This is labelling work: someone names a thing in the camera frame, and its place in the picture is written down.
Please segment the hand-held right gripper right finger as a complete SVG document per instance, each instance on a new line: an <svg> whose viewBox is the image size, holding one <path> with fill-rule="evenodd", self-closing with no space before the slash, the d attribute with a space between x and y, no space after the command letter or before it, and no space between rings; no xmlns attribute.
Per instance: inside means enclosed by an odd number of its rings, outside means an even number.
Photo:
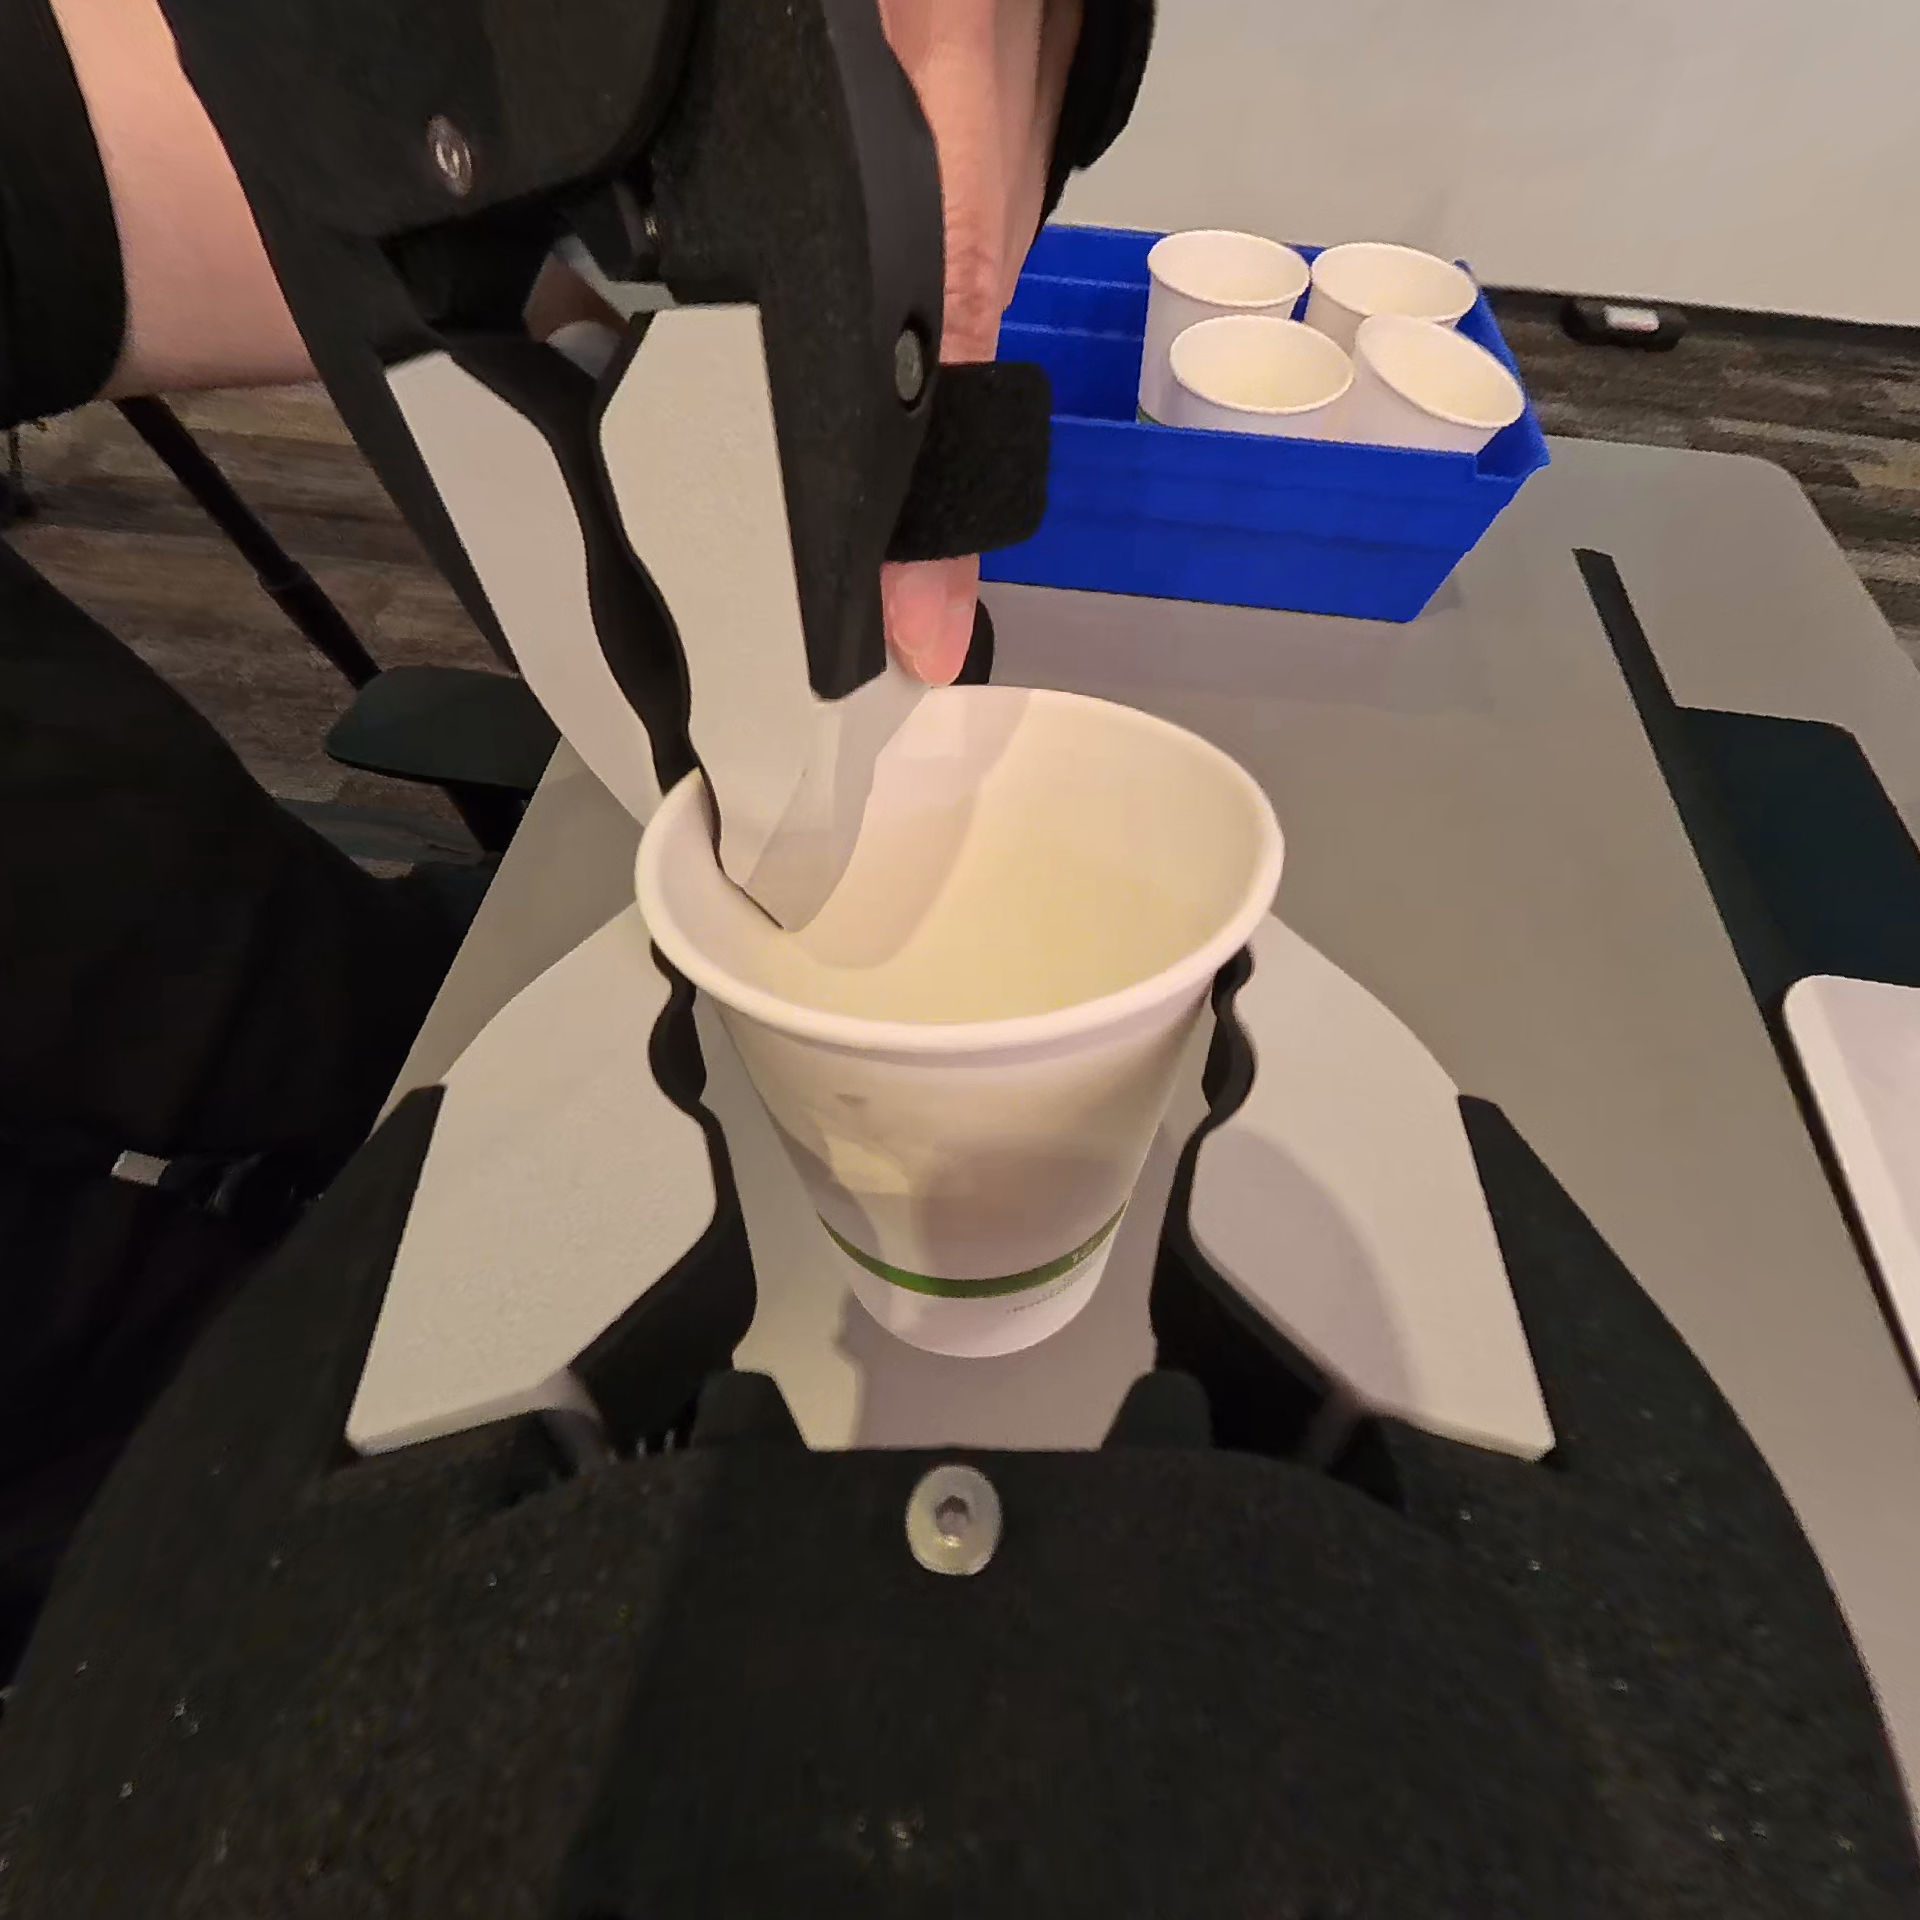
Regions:
<svg viewBox="0 0 1920 1920"><path fill-rule="evenodd" d="M1461 1095L1281 918L1212 989L1147 1324L1226 1449L1330 1461L1366 1419L1541 1461L1537 1379Z"/></svg>

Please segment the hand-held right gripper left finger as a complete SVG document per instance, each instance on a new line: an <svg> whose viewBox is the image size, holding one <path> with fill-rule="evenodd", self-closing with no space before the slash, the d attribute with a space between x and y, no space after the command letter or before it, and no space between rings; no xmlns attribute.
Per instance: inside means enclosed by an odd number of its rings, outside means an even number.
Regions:
<svg viewBox="0 0 1920 1920"><path fill-rule="evenodd" d="M557 1412L617 1452L731 1365L754 1274L692 995L629 906L465 1049L346 1437L363 1457Z"/></svg>

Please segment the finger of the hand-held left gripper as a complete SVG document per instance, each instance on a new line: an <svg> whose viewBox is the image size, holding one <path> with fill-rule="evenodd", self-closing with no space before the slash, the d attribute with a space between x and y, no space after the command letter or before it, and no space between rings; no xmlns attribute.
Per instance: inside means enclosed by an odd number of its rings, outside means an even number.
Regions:
<svg viewBox="0 0 1920 1920"><path fill-rule="evenodd" d="M682 650L617 519L610 390L562 353L478 343L388 374L522 678L601 786L645 823L694 762Z"/></svg>
<svg viewBox="0 0 1920 1920"><path fill-rule="evenodd" d="M802 930L847 876L881 757L927 686L886 652L843 697L811 686L759 309L645 315L601 451L679 643L717 865Z"/></svg>

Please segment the blue plastic bin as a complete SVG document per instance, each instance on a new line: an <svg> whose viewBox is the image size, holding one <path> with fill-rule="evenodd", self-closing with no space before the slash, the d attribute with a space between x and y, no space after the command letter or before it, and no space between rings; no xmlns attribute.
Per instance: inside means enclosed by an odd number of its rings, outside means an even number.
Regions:
<svg viewBox="0 0 1920 1920"><path fill-rule="evenodd" d="M985 582L1410 621L1550 465L1533 407L1452 451L1188 431L1135 419L1157 231L1047 223L999 358L1051 387L1047 515Z"/></svg>

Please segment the person's left forearm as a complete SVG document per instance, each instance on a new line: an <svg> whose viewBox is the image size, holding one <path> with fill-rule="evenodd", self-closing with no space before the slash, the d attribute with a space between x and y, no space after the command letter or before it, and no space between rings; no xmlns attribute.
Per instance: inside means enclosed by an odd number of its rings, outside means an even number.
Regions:
<svg viewBox="0 0 1920 1920"><path fill-rule="evenodd" d="M2 425L314 365L154 2L2 4Z"/></svg>

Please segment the person's left hand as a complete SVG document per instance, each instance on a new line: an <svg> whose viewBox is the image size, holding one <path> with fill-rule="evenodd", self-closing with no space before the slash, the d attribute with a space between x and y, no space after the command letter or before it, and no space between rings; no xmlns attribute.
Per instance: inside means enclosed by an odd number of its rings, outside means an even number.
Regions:
<svg viewBox="0 0 1920 1920"><path fill-rule="evenodd" d="M939 157L945 365L996 357L1043 221L1082 21L1079 2L881 2Z"/></svg>

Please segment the black office chair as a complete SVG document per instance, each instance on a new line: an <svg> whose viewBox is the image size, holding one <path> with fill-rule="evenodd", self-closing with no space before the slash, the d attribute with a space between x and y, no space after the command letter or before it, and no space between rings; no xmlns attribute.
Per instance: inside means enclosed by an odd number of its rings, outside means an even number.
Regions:
<svg viewBox="0 0 1920 1920"><path fill-rule="evenodd" d="M362 774L436 786L479 850L507 853L561 742L533 690L478 668L378 668L321 582L162 401L118 401L114 409L351 687L351 705L327 734L327 754Z"/></svg>

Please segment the person's dark clothing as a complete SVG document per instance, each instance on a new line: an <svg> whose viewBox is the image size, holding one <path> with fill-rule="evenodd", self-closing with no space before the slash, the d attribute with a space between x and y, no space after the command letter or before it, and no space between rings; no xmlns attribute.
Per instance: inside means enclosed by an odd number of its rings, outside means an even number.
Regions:
<svg viewBox="0 0 1920 1920"><path fill-rule="evenodd" d="M7 1682L133 1429L367 1137L489 881L363 870L5 547Z"/></svg>

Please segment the white stand base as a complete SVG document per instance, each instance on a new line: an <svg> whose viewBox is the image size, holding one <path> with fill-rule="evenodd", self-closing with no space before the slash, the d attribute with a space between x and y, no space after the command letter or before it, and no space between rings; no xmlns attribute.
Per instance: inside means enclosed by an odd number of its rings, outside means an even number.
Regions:
<svg viewBox="0 0 1920 1920"><path fill-rule="evenodd" d="M1806 975L1786 1030L1889 1307L1917 1370L1917 989Z"/></svg>

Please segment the black flat plate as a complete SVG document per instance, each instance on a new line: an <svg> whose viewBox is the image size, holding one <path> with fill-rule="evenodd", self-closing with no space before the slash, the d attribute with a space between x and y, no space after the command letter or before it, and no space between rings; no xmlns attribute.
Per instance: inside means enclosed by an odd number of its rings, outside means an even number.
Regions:
<svg viewBox="0 0 1920 1920"><path fill-rule="evenodd" d="M1666 781L1765 1019L1793 986L1917 986L1917 850L1855 737L1673 707Z"/></svg>

